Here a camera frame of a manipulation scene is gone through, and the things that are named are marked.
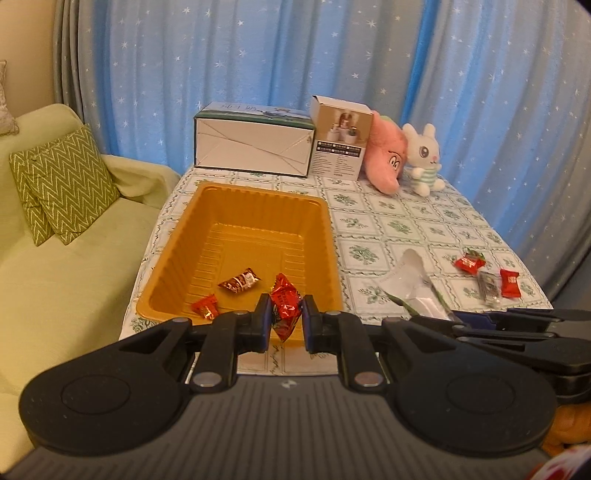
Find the person's right hand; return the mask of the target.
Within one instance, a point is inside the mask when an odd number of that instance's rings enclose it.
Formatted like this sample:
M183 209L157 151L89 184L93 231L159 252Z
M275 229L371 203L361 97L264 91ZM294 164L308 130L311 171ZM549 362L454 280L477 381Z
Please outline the person's right hand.
M542 449L554 457L573 445L589 444L591 440L591 404L561 405L544 439Z

